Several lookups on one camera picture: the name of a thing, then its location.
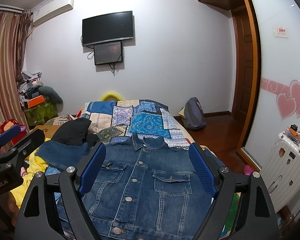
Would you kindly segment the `brown cardboard paw box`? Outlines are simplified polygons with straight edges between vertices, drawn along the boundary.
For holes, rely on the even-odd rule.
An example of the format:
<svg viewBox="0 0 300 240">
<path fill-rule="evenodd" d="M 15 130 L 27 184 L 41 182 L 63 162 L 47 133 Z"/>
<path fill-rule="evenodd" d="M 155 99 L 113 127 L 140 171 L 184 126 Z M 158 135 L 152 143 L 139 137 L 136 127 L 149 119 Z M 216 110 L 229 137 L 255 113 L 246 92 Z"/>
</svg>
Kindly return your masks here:
<svg viewBox="0 0 300 240">
<path fill-rule="evenodd" d="M 55 132 L 60 128 L 58 125 L 37 125 L 33 128 L 40 129 L 44 132 L 46 138 L 52 138 Z"/>
</svg>

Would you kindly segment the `striped red curtain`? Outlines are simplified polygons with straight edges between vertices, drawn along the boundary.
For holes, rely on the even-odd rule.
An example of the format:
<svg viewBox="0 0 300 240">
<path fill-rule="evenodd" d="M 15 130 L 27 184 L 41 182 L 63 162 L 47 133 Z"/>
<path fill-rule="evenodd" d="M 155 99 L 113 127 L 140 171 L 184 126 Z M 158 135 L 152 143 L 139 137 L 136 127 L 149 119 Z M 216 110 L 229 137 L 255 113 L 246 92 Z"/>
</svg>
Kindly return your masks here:
<svg viewBox="0 0 300 240">
<path fill-rule="evenodd" d="M 21 14 L 0 11 L 0 126 L 11 119 L 26 124 L 18 87 L 21 84 L 30 25 L 29 9 L 23 10 Z"/>
</svg>

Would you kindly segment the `purple grey backpack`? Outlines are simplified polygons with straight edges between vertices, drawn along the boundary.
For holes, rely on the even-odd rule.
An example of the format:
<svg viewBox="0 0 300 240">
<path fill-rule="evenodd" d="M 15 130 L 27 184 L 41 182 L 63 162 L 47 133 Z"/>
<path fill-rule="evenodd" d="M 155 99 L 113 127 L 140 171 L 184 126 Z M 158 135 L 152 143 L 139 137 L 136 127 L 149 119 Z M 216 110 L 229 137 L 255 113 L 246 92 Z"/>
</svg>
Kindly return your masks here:
<svg viewBox="0 0 300 240">
<path fill-rule="evenodd" d="M 181 118 L 186 129 L 196 131 L 206 126 L 203 110 L 196 97 L 190 98 L 184 107 L 184 116 Z"/>
</svg>

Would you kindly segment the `white hard suitcase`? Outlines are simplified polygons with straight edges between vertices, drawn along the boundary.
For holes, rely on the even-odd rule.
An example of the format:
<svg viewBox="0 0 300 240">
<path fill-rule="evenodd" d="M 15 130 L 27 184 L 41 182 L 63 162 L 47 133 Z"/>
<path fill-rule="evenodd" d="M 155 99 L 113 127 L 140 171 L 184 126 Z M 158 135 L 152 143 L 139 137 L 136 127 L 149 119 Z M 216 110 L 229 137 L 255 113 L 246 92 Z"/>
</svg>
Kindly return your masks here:
<svg viewBox="0 0 300 240">
<path fill-rule="evenodd" d="M 300 190 L 300 133 L 290 128 L 279 133 L 261 169 L 275 212 Z"/>
</svg>

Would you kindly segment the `dark green cushion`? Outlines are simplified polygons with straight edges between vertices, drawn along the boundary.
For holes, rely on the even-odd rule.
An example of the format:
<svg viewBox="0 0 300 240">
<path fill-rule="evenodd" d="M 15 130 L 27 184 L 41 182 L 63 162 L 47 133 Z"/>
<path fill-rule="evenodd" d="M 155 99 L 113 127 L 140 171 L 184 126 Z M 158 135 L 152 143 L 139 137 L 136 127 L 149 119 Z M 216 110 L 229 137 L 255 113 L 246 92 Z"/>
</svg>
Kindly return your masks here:
<svg viewBox="0 0 300 240">
<path fill-rule="evenodd" d="M 45 97 L 49 97 L 55 104 L 63 104 L 63 99 L 58 95 L 58 93 L 49 86 L 39 87 L 39 94 Z"/>
</svg>

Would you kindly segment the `small black wall monitor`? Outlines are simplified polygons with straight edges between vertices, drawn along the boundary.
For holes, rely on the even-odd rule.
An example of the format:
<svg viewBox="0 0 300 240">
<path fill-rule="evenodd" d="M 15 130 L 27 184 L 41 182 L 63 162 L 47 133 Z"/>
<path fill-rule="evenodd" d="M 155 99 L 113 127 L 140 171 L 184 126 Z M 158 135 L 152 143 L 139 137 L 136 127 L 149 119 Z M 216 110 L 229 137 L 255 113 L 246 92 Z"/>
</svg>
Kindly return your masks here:
<svg viewBox="0 0 300 240">
<path fill-rule="evenodd" d="M 109 42 L 94 45 L 94 63 L 96 66 L 122 62 L 122 42 Z"/>
</svg>

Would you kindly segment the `yellow duck hoodie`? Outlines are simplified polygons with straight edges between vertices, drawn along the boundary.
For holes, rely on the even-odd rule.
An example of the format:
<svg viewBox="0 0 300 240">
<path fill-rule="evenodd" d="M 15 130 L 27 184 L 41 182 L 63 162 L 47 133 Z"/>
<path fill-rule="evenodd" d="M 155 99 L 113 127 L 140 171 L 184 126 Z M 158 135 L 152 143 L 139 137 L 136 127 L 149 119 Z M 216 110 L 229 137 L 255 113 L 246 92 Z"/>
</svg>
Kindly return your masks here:
<svg viewBox="0 0 300 240">
<path fill-rule="evenodd" d="M 38 152 L 39 149 L 34 150 L 30 155 L 29 155 L 29 167 L 27 168 L 27 174 L 23 176 L 23 183 L 11 190 L 11 193 L 13 194 L 15 198 L 16 205 L 20 208 L 23 202 L 23 199 L 25 197 L 26 191 L 34 177 L 34 175 L 39 172 L 45 172 L 49 164 L 42 159 L 40 156 L 37 156 L 36 153 Z"/>
</svg>

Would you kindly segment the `green patterned storage box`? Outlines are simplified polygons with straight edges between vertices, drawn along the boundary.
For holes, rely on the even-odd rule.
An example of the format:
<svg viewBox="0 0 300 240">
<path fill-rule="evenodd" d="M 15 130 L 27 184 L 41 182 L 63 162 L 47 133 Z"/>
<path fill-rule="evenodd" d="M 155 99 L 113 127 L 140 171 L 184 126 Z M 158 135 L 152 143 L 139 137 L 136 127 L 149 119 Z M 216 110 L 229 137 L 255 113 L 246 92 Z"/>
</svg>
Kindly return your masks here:
<svg viewBox="0 0 300 240">
<path fill-rule="evenodd" d="M 57 108 L 52 101 L 43 102 L 32 108 L 25 109 L 24 113 L 29 126 L 44 125 L 57 115 Z"/>
</svg>

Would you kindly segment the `brown wooden door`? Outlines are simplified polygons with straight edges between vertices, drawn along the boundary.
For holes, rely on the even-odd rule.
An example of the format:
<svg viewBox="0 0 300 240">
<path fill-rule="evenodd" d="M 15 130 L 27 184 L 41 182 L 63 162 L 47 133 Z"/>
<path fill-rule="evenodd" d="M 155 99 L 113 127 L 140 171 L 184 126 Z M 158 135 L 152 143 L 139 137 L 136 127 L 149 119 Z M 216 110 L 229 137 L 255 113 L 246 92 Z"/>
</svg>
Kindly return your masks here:
<svg viewBox="0 0 300 240">
<path fill-rule="evenodd" d="M 236 39 L 236 83 L 232 115 L 243 124 L 246 120 L 253 83 L 253 40 L 245 6 L 232 11 Z"/>
</svg>

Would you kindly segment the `white sliding wardrobe door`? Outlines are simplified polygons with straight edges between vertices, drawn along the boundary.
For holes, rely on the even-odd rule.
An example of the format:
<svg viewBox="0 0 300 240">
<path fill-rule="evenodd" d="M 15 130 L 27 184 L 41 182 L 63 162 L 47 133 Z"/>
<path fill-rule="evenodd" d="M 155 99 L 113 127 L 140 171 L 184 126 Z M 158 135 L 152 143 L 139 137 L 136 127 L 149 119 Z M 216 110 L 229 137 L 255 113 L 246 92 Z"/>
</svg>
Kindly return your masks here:
<svg viewBox="0 0 300 240">
<path fill-rule="evenodd" d="M 245 151 L 263 166 L 277 135 L 300 127 L 300 8 L 294 0 L 252 0 L 261 40 L 261 88 Z"/>
</svg>

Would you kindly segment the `black garment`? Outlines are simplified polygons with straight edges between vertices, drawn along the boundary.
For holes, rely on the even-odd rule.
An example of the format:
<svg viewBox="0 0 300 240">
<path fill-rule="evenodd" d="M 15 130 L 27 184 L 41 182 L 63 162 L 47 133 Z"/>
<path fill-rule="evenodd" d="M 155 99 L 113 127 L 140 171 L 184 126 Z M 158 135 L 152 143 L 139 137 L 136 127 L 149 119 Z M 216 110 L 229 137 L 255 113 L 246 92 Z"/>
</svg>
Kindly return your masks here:
<svg viewBox="0 0 300 240">
<path fill-rule="evenodd" d="M 82 146 L 88 143 L 93 147 L 100 141 L 98 135 L 89 134 L 91 121 L 86 118 L 78 118 L 64 123 L 52 136 L 51 140 L 70 146 Z"/>
</svg>

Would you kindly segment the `yellow curved pillow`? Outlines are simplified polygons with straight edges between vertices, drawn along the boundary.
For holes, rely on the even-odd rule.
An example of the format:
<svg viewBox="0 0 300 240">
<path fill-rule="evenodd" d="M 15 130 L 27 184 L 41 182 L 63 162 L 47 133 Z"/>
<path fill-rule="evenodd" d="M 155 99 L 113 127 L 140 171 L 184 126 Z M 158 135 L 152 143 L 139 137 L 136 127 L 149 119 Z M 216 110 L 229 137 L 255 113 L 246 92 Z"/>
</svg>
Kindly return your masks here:
<svg viewBox="0 0 300 240">
<path fill-rule="evenodd" d="M 100 101 L 108 101 L 110 99 L 113 99 L 115 101 L 123 101 L 124 98 L 120 96 L 119 94 L 115 92 L 106 92 L 102 97 L 100 98 Z"/>
</svg>

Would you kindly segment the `red plush toy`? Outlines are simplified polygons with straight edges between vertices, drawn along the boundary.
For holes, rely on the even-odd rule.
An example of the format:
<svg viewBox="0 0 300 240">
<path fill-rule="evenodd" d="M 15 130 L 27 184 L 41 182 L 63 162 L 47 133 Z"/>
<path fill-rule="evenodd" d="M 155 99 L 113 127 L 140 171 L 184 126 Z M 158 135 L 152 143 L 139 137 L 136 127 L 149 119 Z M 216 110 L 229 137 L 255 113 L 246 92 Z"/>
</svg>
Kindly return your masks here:
<svg viewBox="0 0 300 240">
<path fill-rule="evenodd" d="M 0 126 L 0 146 L 8 142 L 16 144 L 27 135 L 26 126 L 19 124 L 17 120 L 10 119 Z"/>
</svg>

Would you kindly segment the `blue patchwork bedspread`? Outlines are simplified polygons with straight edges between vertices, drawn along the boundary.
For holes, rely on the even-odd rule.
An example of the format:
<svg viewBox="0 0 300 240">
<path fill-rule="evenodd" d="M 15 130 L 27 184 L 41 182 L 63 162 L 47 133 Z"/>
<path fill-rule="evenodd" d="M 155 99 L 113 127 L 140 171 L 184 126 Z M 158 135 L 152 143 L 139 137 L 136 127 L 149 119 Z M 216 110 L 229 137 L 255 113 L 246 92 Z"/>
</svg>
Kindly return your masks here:
<svg viewBox="0 0 300 240">
<path fill-rule="evenodd" d="M 152 100 L 87 102 L 81 118 L 91 121 L 88 128 L 105 144 L 131 137 L 163 137 L 169 147 L 188 148 L 192 142 L 185 128 L 171 115 L 166 105 Z"/>
</svg>

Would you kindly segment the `blue denim jacket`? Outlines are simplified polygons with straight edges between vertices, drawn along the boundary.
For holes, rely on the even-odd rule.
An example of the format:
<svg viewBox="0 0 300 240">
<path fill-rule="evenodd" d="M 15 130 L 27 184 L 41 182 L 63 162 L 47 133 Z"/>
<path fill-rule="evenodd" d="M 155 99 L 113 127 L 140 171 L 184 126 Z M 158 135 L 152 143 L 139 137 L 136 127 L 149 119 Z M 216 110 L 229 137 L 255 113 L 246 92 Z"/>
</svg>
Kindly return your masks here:
<svg viewBox="0 0 300 240">
<path fill-rule="evenodd" d="M 106 146 L 82 202 L 102 239 L 191 239 L 212 197 L 186 149 L 133 133 Z"/>
</svg>

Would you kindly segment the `pile of clothes clutter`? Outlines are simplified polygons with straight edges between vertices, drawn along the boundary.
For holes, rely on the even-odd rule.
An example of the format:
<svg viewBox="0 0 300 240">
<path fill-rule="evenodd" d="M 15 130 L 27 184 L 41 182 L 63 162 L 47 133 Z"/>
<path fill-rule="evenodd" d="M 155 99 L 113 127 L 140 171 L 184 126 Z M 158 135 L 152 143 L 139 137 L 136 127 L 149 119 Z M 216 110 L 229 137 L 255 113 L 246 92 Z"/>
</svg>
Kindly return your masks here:
<svg viewBox="0 0 300 240">
<path fill-rule="evenodd" d="M 21 84 L 18 88 L 19 102 L 23 106 L 25 102 L 40 96 L 39 88 L 43 86 L 41 81 L 42 73 L 21 72 Z"/>
</svg>

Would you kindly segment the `pink croc shoe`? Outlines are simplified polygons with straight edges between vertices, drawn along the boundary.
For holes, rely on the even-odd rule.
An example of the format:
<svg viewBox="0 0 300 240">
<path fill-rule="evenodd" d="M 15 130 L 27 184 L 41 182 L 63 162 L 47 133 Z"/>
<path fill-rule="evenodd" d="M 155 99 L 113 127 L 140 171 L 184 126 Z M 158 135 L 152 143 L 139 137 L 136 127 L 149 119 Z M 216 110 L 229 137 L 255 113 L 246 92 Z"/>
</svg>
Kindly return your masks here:
<svg viewBox="0 0 300 240">
<path fill-rule="evenodd" d="M 255 170 L 251 168 L 249 165 L 245 165 L 243 168 L 243 172 L 245 175 L 249 176 L 251 175 Z"/>
</svg>

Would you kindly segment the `wall mounted black television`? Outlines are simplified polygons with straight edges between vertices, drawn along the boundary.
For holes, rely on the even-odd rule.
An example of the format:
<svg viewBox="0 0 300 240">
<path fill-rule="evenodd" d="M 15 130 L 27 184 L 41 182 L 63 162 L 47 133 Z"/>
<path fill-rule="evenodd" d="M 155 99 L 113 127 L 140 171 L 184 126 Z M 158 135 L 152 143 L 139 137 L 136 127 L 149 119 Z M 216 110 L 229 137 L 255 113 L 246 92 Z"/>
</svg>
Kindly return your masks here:
<svg viewBox="0 0 300 240">
<path fill-rule="evenodd" d="M 114 12 L 82 20 L 82 46 L 134 39 L 132 11 Z"/>
</svg>

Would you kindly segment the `orange box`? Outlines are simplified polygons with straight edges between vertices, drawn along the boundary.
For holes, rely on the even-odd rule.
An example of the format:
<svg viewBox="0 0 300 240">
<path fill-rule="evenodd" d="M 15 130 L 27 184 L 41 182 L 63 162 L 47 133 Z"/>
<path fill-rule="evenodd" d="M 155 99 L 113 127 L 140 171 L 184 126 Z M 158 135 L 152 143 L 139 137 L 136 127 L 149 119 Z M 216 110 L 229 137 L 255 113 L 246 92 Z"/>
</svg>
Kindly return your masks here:
<svg viewBox="0 0 300 240">
<path fill-rule="evenodd" d="M 45 99 L 44 99 L 44 96 L 43 95 L 40 95 L 40 96 L 37 96 L 35 98 L 32 98 L 31 100 L 29 100 L 27 102 L 27 107 L 28 108 L 32 108 L 36 105 L 39 105 L 41 103 L 45 102 Z"/>
</svg>

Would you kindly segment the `white air conditioner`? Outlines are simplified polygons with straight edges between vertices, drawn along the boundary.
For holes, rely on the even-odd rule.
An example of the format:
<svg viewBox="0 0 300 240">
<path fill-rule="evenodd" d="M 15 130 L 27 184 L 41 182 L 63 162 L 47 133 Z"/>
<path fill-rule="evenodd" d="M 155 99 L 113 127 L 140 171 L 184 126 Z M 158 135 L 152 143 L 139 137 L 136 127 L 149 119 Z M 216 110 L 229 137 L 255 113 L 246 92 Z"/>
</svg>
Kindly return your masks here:
<svg viewBox="0 0 300 240">
<path fill-rule="evenodd" d="M 33 11 L 33 25 L 35 27 L 68 12 L 74 8 L 74 0 L 53 0 L 41 5 Z"/>
</svg>

